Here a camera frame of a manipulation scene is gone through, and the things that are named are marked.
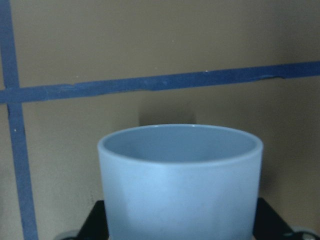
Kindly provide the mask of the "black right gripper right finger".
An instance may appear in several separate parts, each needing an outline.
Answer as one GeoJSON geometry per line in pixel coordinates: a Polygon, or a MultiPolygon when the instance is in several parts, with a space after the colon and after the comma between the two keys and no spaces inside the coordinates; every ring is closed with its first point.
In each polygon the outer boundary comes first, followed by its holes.
{"type": "Polygon", "coordinates": [[[256,240],[291,240],[294,237],[294,231],[266,200],[259,197],[253,236],[256,240]]]}

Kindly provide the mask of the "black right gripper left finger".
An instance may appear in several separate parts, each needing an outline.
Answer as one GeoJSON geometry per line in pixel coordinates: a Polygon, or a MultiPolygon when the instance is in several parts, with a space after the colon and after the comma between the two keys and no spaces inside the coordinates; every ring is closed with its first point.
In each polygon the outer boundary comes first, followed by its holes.
{"type": "Polygon", "coordinates": [[[98,200],[79,230],[76,240],[108,240],[109,231],[103,200],[98,200]]]}

